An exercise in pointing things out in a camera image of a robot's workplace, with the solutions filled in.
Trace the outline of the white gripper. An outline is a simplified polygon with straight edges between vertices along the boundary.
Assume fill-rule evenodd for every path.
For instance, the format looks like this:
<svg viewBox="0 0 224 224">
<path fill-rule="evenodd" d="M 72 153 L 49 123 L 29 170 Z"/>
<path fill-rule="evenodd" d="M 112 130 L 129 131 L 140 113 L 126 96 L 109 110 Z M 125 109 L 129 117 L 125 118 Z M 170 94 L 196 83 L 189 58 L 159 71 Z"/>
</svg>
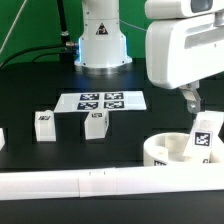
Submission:
<svg viewBox="0 0 224 224">
<path fill-rule="evenodd" d="M 198 80 L 224 71 L 224 26 L 214 22 L 214 14 L 160 20 L 146 33 L 149 80 L 166 89 L 179 87 L 192 114 L 201 111 Z"/>
</svg>

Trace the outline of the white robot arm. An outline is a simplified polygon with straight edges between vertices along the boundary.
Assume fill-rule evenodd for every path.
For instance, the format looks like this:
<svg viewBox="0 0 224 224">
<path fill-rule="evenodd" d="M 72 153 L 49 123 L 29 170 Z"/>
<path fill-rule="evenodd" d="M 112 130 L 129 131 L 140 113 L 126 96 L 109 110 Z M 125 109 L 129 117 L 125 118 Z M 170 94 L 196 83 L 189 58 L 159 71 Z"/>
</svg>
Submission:
<svg viewBox="0 0 224 224">
<path fill-rule="evenodd" d="M 113 73 L 129 65 L 120 31 L 119 0 L 82 0 L 84 31 L 75 65 L 90 74 Z M 203 108 L 199 81 L 224 72 L 224 0 L 146 0 L 148 79 L 181 90 L 191 113 Z"/>
</svg>

